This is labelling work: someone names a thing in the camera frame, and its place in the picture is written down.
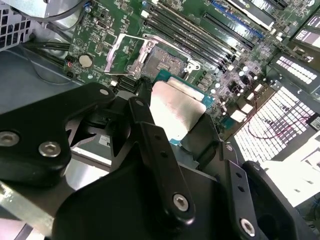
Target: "metal plate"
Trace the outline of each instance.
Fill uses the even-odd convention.
[[[158,81],[152,88],[150,110],[155,124],[164,129],[167,138],[180,141],[204,114],[206,106]]]

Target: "white label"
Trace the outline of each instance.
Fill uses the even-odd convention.
[[[320,130],[320,116],[318,116],[315,120],[313,120],[310,124],[312,127],[314,127],[317,131]]]
[[[99,143],[101,145],[104,145],[104,146],[107,146],[110,148],[110,137],[108,136],[101,136],[100,137],[100,140],[99,140]]]

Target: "bolt head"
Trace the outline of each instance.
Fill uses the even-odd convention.
[[[55,158],[61,153],[60,145],[54,141],[46,141],[39,146],[39,153],[48,158]]]
[[[0,132],[0,147],[12,147],[19,142],[19,136],[12,131]]]
[[[251,222],[249,222],[247,219],[242,218],[240,220],[240,224],[242,229],[250,236],[250,237],[254,237],[256,235],[256,231],[254,226],[251,224]]]
[[[178,193],[173,196],[173,203],[182,212],[186,212],[189,208],[187,199]]]
[[[226,149],[228,149],[229,151],[231,151],[231,152],[233,151],[233,149],[232,149],[232,146],[231,146],[231,145],[226,144],[226,145],[225,145],[225,147],[226,147]]]

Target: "green circuit board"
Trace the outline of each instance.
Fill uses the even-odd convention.
[[[274,18],[281,40],[226,0],[92,1],[91,12],[75,29],[64,71],[83,83],[107,87],[128,78],[132,87],[137,76],[153,81],[166,70],[217,99],[207,112],[221,123],[218,99],[226,99],[227,106],[239,97],[230,91],[230,84],[235,82],[244,90],[250,87],[240,81],[240,65],[245,64],[263,84],[264,67],[279,51],[290,51],[289,38],[320,5],[320,0],[287,0],[281,10],[267,0],[251,2]],[[146,36],[158,36],[163,42],[152,47],[134,75],[131,67],[141,56]],[[89,67],[79,61],[83,55],[90,58]],[[200,67],[187,72],[190,58]]]

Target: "mounting hole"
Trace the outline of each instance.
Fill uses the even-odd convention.
[[[137,100],[137,101],[135,101],[138,105],[140,105],[140,106],[144,106],[144,103],[142,102],[142,101],[140,101],[140,100]]]
[[[238,186],[238,189],[243,193],[245,192],[245,189],[242,186]]]
[[[108,91],[107,90],[104,90],[104,89],[100,89],[100,93],[102,93],[103,95],[108,95]]]
[[[168,154],[165,151],[160,152],[161,157],[167,158]]]

